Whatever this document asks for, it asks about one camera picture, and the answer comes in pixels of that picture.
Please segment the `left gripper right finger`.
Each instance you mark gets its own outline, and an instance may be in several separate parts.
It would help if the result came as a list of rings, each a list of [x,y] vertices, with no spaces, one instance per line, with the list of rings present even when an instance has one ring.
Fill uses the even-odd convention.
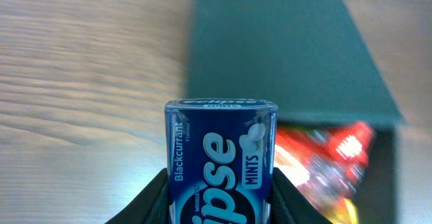
[[[270,201],[271,224],[331,224],[276,167]]]

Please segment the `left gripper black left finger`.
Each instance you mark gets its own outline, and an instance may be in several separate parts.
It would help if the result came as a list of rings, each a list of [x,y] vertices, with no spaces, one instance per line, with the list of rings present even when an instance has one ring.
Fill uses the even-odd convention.
[[[146,187],[106,224],[168,224],[167,169],[164,168]]]

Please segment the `red Hacks candy bag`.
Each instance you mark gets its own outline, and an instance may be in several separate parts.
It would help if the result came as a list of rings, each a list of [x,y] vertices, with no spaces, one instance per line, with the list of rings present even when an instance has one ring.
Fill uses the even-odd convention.
[[[355,193],[374,137],[363,121],[335,128],[279,127],[274,166],[317,210],[329,209]]]

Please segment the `yellow candy bag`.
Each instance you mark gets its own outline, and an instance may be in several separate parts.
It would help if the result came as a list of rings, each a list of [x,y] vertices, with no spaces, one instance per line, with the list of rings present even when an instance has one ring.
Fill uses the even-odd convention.
[[[323,216],[332,224],[359,224],[357,208],[349,198],[340,198]]]

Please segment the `blue Eclipse gum pack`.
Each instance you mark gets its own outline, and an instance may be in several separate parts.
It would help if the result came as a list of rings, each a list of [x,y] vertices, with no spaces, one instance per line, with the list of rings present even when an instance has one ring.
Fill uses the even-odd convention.
[[[271,101],[169,101],[169,222],[269,223],[276,123]]]

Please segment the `dark green open box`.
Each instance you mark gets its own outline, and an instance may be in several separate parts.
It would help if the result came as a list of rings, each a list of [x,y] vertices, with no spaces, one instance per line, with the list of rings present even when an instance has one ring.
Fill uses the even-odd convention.
[[[375,131],[354,195],[361,223],[395,223],[402,115],[344,0],[194,0],[185,95],[267,99],[280,122]]]

